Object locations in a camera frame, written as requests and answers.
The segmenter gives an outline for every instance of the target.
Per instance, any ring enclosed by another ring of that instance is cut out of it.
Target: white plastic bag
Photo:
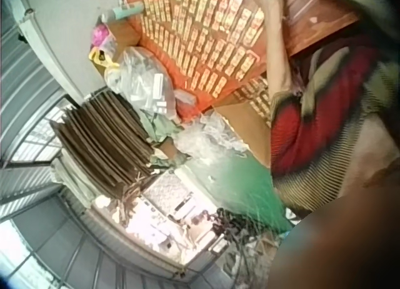
[[[244,153],[248,146],[240,140],[217,112],[195,119],[173,136],[176,148],[206,163],[225,157],[229,150]]]
[[[118,59],[119,67],[107,68],[106,84],[137,109],[176,117],[174,88],[166,69],[147,49],[128,47]]]

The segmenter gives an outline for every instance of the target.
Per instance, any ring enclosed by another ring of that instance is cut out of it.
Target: wooden table
[[[312,44],[322,40],[323,38],[345,28],[346,26],[357,21],[354,13],[342,8],[331,0],[286,0],[288,8],[288,17],[286,24],[286,45],[290,56],[308,48]],[[255,11],[258,7],[253,0],[244,0],[243,6]],[[139,19],[131,18],[130,23],[139,32],[141,25]],[[175,88],[189,89],[191,78],[181,74],[179,68],[173,59],[164,53],[157,44],[152,42],[148,37],[143,36],[139,45],[148,48],[166,67]],[[178,104],[177,109],[183,120],[190,120],[193,116],[197,116],[199,112],[212,106],[214,103],[224,99],[234,90],[238,89],[244,83],[248,82],[266,70],[266,33],[261,33],[258,41],[251,48],[260,60],[253,65],[241,82],[234,78],[228,80],[218,99],[214,99],[205,91],[195,90],[197,96],[196,108],[190,108],[183,104]],[[197,64],[197,70],[201,73],[205,70],[206,65]]]

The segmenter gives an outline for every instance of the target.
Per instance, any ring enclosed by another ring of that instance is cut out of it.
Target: plastic wrap
[[[164,66],[148,50],[128,47],[117,63],[104,72],[107,85],[121,94],[136,109],[176,117],[176,103],[171,78]]]
[[[231,151],[244,153],[248,150],[217,112],[195,119],[173,138],[181,152],[207,163],[223,158]]]

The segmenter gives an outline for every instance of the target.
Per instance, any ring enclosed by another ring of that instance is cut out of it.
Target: person
[[[400,269],[400,160],[320,207],[279,247],[268,289],[389,288]]]
[[[267,34],[273,185],[303,218],[361,190],[400,156],[399,63],[362,34],[323,46],[295,78],[284,45],[284,0],[257,1]]]

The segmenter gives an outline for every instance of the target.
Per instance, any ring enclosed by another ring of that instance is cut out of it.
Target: cardboard box
[[[230,94],[214,105],[235,133],[249,146],[254,157],[265,167],[271,167],[271,130],[249,101],[240,101]]]
[[[111,23],[107,23],[107,27],[109,28],[112,35],[116,38],[117,41],[117,50],[115,52],[113,61],[117,61],[119,56],[122,54],[124,49],[128,46],[137,46],[140,40],[140,34],[138,34],[133,27],[129,24],[126,19],[114,21]],[[94,67],[99,71],[101,77],[104,77],[105,67],[98,65],[92,61]]]

